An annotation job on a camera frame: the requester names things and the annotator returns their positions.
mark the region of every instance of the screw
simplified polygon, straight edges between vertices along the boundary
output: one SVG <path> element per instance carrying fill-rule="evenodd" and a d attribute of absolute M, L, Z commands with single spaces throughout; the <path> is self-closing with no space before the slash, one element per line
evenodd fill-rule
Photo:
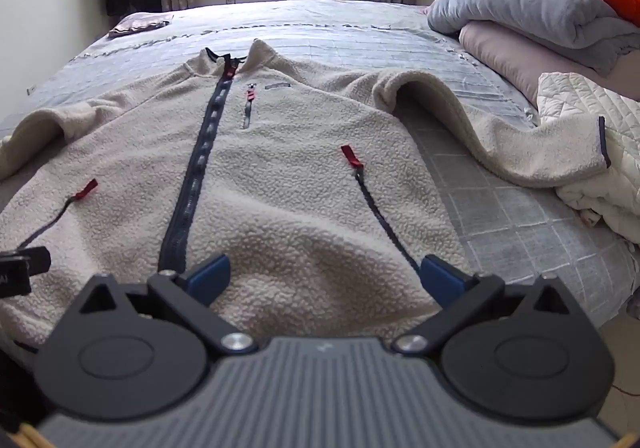
<path fill-rule="evenodd" d="M 222 345 L 230 351 L 243 351 L 254 343 L 254 339 L 248 334 L 231 333 L 222 338 Z"/>
<path fill-rule="evenodd" d="M 418 335 L 400 336 L 396 340 L 396 348 L 398 348 L 399 351 L 405 352 L 407 354 L 411 352 L 423 351 L 428 344 L 429 343 L 426 338 Z"/>

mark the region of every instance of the cream quilted comforter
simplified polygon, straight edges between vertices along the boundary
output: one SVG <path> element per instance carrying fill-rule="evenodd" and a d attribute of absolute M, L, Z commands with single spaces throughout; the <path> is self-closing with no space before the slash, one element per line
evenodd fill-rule
<path fill-rule="evenodd" d="M 583 220 L 600 217 L 612 230 L 640 243 L 640 105 L 577 73 L 543 73 L 538 85 L 541 122 L 575 114 L 605 117 L 611 166 L 603 173 L 556 189 Z"/>

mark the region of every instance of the cable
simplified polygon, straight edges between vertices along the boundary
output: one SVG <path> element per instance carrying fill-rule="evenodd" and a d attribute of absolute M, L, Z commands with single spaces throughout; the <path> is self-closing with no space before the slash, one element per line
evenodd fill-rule
<path fill-rule="evenodd" d="M 612 384 L 611 386 L 615 388 L 618 392 L 621 392 L 622 394 L 624 394 L 625 396 L 629 396 L 630 398 L 640 398 L 640 394 L 633 394 L 632 392 L 627 392 L 626 390 L 622 390 L 616 384 Z"/>

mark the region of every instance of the black clip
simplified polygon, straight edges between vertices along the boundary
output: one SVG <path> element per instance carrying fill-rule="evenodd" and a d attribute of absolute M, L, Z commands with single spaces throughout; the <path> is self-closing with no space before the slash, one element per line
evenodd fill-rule
<path fill-rule="evenodd" d="M 44 246 L 0 252 L 0 299 L 31 293 L 29 278 L 49 271 L 51 255 Z"/>

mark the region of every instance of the tile floor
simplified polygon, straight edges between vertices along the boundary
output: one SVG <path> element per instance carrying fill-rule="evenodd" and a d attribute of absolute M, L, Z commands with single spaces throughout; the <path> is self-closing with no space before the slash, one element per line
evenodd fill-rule
<path fill-rule="evenodd" d="M 614 384 L 632 394 L 640 394 L 640 320 L 620 313 L 600 329 L 616 362 Z M 640 434 L 640 397 L 631 397 L 612 388 L 600 418 L 619 434 Z"/>

